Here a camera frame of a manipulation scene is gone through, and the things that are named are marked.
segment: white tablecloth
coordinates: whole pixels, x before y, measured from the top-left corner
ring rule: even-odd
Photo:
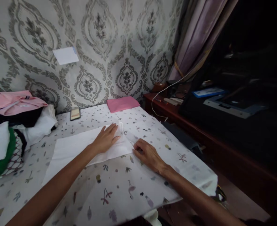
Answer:
[[[186,149],[162,124],[141,107],[111,114],[107,105],[57,115],[58,128],[25,153],[18,172],[0,180],[0,225],[5,225],[41,188],[58,138],[117,122],[133,144],[143,138],[186,179],[214,195],[217,175]],[[181,198],[158,174],[133,154],[86,167],[45,225],[117,225]]]

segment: floor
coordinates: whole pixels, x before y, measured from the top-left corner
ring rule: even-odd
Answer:
[[[243,220],[257,219],[266,221],[270,216],[239,188],[230,182],[220,172],[213,169],[218,175],[218,184],[227,196],[227,207],[230,213]],[[183,200],[173,203],[170,206],[158,208],[159,215],[164,218],[170,225],[195,225],[190,219],[195,212]]]

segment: wallpaper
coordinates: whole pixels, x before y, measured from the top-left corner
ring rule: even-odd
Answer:
[[[58,113],[133,96],[173,64],[182,0],[0,1],[0,91],[30,90]],[[73,46],[79,62],[52,50]]]

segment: charging cable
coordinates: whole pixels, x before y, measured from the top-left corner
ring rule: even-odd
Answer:
[[[172,85],[175,85],[176,83],[180,82],[180,81],[183,80],[185,77],[187,77],[187,76],[197,67],[197,65],[195,65],[195,67],[193,67],[192,70],[190,70],[184,77],[182,77],[181,79],[179,79],[177,82],[173,83]],[[158,117],[166,118],[165,121],[168,119],[168,117],[160,116],[160,115],[158,115],[158,114],[154,111],[154,109],[153,109],[153,100],[157,97],[158,94],[160,94],[161,92],[165,91],[167,88],[165,88],[165,89],[163,89],[162,91],[158,92],[158,93],[155,95],[155,97],[152,99],[152,101],[151,101],[151,108],[152,108],[153,112],[154,112]]]

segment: pink clothing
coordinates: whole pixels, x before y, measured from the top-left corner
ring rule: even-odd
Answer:
[[[28,91],[0,92],[0,115],[12,116],[45,107],[48,104]]]
[[[140,106],[137,100],[132,96],[107,100],[107,105],[111,113]]]

